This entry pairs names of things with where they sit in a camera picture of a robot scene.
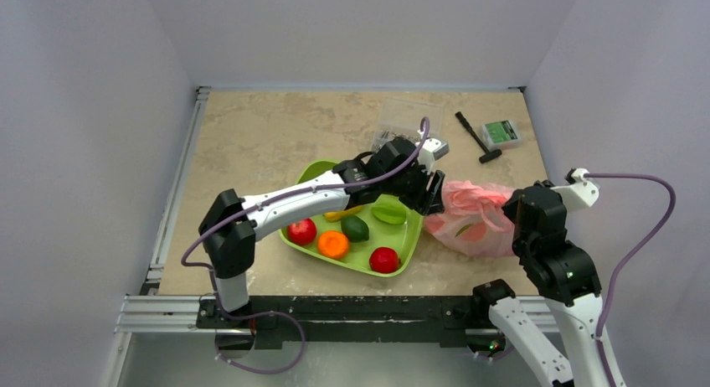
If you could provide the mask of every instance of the clear plastic box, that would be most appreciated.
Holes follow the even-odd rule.
[[[377,127],[373,134],[371,149],[377,151],[385,142],[396,136],[419,141],[419,123],[422,117],[429,118],[429,137],[439,137],[444,107],[399,98],[386,98],[382,104]]]

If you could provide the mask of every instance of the small box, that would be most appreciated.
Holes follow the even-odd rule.
[[[386,98],[379,114],[371,149],[377,151],[385,142],[397,136],[405,137],[411,142],[418,142],[419,133],[417,131],[424,116],[429,118],[429,137],[438,138],[443,115],[444,107],[441,105]]]
[[[512,121],[494,121],[483,125],[481,140],[489,150],[505,150],[522,143],[520,132]]]

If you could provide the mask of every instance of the black base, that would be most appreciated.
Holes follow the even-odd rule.
[[[251,297],[239,314],[286,312],[301,323],[312,342],[438,343],[442,348],[488,350],[491,336],[466,336],[467,328],[493,328],[471,310],[471,297]],[[248,328],[247,322],[223,320],[215,302],[200,302],[197,328]],[[283,317],[256,320],[256,349],[278,349],[300,341],[296,327]]]

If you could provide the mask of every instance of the red tomato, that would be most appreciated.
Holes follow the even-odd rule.
[[[399,268],[399,257],[394,249],[378,247],[370,256],[370,268],[383,274],[390,274]]]
[[[312,219],[306,218],[290,224],[286,229],[286,233],[291,242],[299,246],[305,246],[316,239],[316,224]]]

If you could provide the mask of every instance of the pink plastic bag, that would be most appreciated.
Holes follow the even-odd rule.
[[[513,255],[515,226],[502,206],[513,188],[497,184],[477,186],[469,181],[444,183],[444,213],[429,215],[424,228],[447,247],[469,256]]]

